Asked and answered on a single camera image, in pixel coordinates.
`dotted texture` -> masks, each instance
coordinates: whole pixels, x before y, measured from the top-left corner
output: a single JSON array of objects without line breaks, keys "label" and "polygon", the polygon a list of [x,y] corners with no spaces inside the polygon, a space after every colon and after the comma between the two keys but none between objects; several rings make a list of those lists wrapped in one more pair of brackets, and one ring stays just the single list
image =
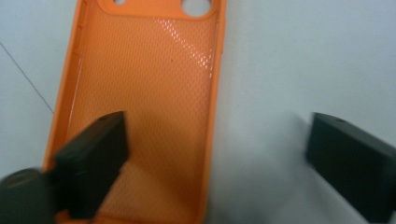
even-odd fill
[{"label": "dotted texture", "polygon": [[122,17],[106,14],[94,1],[88,15],[67,140],[123,110],[131,155],[99,217],[194,223],[217,15],[202,21]]}]

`orange plastic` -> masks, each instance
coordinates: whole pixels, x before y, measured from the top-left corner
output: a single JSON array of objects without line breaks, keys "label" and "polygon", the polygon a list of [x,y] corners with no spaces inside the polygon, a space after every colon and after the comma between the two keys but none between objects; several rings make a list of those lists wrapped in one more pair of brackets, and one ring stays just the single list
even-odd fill
[{"label": "orange plastic", "polygon": [[202,223],[226,5],[211,2],[193,18],[181,0],[78,0],[44,169],[95,119],[126,111],[131,157],[94,223]]}]

